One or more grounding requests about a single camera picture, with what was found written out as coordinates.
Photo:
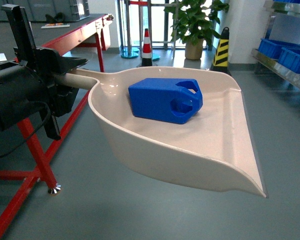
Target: orange and white traffic cone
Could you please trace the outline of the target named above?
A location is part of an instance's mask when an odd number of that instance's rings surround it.
[[[151,42],[149,37],[149,30],[148,28],[146,28],[144,30],[142,60],[141,60],[141,64],[139,64],[137,67],[150,67],[150,66],[156,66],[156,64],[152,63],[152,49],[151,49]]]

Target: blue storage bin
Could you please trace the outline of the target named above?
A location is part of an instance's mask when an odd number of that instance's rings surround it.
[[[278,59],[282,48],[300,49],[300,44],[262,38],[258,51],[271,59]]]
[[[135,117],[184,124],[203,106],[195,79],[146,78],[128,91]]]
[[[300,74],[300,49],[287,49],[283,47],[278,63],[296,74]]]

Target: dustpan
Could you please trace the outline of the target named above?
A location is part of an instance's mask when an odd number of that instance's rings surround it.
[[[86,88],[94,85],[89,106],[114,155],[129,169],[176,185],[216,192],[240,190],[267,197],[243,95],[231,76],[160,66],[116,73],[77,69],[73,73],[80,79],[73,87],[80,87],[85,78]],[[135,117],[128,87],[145,78],[196,79],[203,107],[185,124]]]

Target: red metal frame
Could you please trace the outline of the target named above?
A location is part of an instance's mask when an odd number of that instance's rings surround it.
[[[102,50],[106,50],[106,42],[108,39],[104,38],[103,29],[106,31],[109,30],[108,25],[111,22],[112,21],[109,20],[109,15],[104,15],[102,18],[94,19],[93,21],[72,30],[63,36],[45,43],[43,47],[56,49],[62,56],[90,36],[94,35],[96,39],[96,45],[92,47],[97,48],[100,71],[104,72]],[[17,193],[14,195],[0,216],[0,238],[10,225],[11,221],[14,219],[31,189],[39,179],[45,181],[48,188],[54,188],[56,186],[57,180],[50,168],[50,161],[71,130],[81,111],[87,104],[88,95],[89,92],[84,95],[76,109],[62,127],[60,131],[61,140],[53,141],[46,152],[44,152],[36,134],[34,134],[26,142],[34,160],[36,161],[36,167],[33,171],[0,170],[0,180],[23,180],[23,183],[21,184]],[[17,125],[24,138],[29,136],[34,130],[28,118],[20,121]]]

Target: traffic cone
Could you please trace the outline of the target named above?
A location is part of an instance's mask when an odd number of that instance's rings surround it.
[[[222,30],[210,70],[230,74],[228,70],[229,28]]]
[[[142,60],[141,60],[141,63],[137,66],[137,68],[150,67],[150,66],[157,66],[157,65],[152,63],[151,41],[150,41],[150,37],[149,37],[149,30],[148,30],[148,28],[146,28],[144,30]]]

